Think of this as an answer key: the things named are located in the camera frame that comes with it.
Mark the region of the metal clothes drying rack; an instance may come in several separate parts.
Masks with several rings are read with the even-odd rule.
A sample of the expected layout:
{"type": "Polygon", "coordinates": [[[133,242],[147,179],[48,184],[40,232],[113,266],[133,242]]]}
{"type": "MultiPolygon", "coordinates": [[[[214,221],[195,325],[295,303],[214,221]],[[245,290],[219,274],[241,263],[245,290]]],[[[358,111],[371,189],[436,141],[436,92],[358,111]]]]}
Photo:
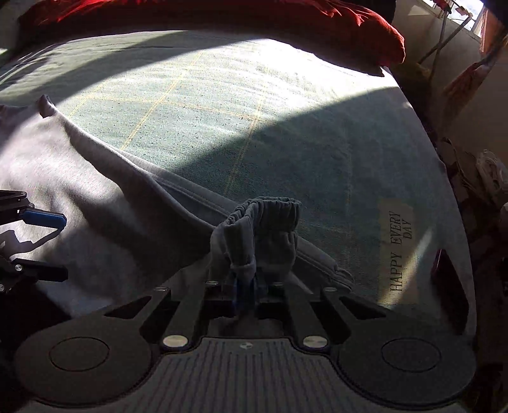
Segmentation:
{"type": "Polygon", "coordinates": [[[434,3],[442,11],[443,15],[438,42],[418,60],[418,65],[423,66],[423,63],[428,58],[433,57],[431,68],[425,72],[426,80],[429,84],[436,74],[441,51],[456,37],[457,34],[462,31],[462,29],[468,25],[469,22],[473,20],[473,14],[458,1],[434,1],[434,3]],[[453,12],[463,16],[464,20],[448,36],[446,36],[446,27],[449,21],[449,15],[453,12]]]}

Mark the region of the green plaid bed blanket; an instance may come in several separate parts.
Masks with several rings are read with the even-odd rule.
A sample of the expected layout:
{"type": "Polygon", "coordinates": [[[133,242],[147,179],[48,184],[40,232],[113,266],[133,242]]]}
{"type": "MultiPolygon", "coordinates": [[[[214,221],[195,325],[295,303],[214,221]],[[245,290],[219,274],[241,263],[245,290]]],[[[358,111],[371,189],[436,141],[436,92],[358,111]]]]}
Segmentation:
{"type": "Polygon", "coordinates": [[[356,294],[407,316],[447,325],[431,285],[445,249],[474,335],[456,199],[389,72],[254,35],[122,34],[47,46],[1,70],[1,108],[41,96],[119,152],[236,204],[298,200],[297,235],[346,270],[356,294]]]}

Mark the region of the red duvet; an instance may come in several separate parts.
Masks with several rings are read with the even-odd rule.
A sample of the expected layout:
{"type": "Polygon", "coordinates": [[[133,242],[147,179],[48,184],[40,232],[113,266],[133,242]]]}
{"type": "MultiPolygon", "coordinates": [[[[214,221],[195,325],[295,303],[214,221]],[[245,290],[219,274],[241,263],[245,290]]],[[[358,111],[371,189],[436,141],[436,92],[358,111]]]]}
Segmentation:
{"type": "Polygon", "coordinates": [[[39,1],[17,20],[17,47],[129,30],[206,28],[287,39],[368,71],[405,61],[393,14],[353,1],[39,1]]]}

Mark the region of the yellow bag on floor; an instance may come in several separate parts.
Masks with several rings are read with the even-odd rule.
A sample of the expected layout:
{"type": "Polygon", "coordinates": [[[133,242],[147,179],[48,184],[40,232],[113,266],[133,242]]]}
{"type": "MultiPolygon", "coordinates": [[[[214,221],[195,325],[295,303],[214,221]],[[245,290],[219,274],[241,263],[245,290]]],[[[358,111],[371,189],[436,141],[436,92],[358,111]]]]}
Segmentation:
{"type": "Polygon", "coordinates": [[[399,65],[397,74],[402,89],[427,87],[431,78],[431,70],[416,62],[405,62],[399,65]]]}

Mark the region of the grey sweatpants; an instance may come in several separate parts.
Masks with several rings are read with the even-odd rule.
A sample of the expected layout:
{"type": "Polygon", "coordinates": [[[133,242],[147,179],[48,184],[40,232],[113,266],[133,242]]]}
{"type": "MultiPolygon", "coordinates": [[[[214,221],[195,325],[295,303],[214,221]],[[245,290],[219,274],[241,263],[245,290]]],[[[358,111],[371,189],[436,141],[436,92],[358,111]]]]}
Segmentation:
{"type": "Polygon", "coordinates": [[[119,152],[67,119],[46,96],[1,108],[1,186],[61,213],[63,230],[7,224],[29,247],[16,257],[65,266],[41,289],[79,317],[162,283],[176,294],[207,279],[288,281],[310,293],[350,290],[351,275],[299,237],[300,204],[241,204],[119,152]]]}

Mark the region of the pink clothes pile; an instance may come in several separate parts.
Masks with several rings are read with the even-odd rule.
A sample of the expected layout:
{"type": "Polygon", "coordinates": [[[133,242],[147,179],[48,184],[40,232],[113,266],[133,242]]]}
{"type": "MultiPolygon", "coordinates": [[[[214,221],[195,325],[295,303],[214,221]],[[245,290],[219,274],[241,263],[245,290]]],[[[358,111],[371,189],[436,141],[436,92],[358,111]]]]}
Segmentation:
{"type": "Polygon", "coordinates": [[[507,167],[493,152],[479,152],[476,156],[476,168],[490,195],[507,193],[507,167]]]}

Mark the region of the dark phone on bed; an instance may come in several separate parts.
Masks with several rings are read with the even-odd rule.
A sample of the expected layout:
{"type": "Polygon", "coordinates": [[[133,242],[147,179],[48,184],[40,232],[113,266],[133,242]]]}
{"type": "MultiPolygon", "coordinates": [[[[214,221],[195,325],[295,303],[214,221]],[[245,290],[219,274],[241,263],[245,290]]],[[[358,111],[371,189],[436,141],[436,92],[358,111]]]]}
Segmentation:
{"type": "Polygon", "coordinates": [[[450,331],[455,335],[463,335],[468,323],[469,303],[445,249],[438,249],[436,253],[431,270],[431,285],[450,331]]]}

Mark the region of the orange right curtain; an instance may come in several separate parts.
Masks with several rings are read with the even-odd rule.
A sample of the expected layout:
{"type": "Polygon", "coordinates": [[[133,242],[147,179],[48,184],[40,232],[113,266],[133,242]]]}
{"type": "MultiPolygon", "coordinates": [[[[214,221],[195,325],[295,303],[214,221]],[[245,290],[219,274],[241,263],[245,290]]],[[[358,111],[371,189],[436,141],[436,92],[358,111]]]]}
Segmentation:
{"type": "Polygon", "coordinates": [[[448,129],[457,116],[473,99],[507,49],[507,23],[503,22],[500,5],[492,1],[485,6],[480,43],[480,60],[472,63],[443,90],[444,108],[441,127],[448,129]]]}

